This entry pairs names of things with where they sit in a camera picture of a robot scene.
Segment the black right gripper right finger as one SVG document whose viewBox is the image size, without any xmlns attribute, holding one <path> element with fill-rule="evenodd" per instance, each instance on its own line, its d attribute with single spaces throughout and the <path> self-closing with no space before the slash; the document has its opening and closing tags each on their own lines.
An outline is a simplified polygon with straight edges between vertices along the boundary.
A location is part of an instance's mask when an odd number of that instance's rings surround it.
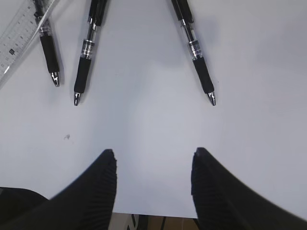
<svg viewBox="0 0 307 230">
<path fill-rule="evenodd" d="M 202 230 L 305 230 L 306 220 L 262 197 L 198 147 L 191 195 Z"/>
</svg>

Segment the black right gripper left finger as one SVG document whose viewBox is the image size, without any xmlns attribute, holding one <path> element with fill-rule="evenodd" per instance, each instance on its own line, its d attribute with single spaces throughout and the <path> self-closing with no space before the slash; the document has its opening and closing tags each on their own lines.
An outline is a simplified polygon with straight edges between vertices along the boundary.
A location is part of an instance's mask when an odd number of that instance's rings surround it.
<svg viewBox="0 0 307 230">
<path fill-rule="evenodd" d="M 107 230 L 117 192 L 117 161 L 104 150 L 51 199 L 29 189 L 1 187 L 2 230 Z"/>
</svg>

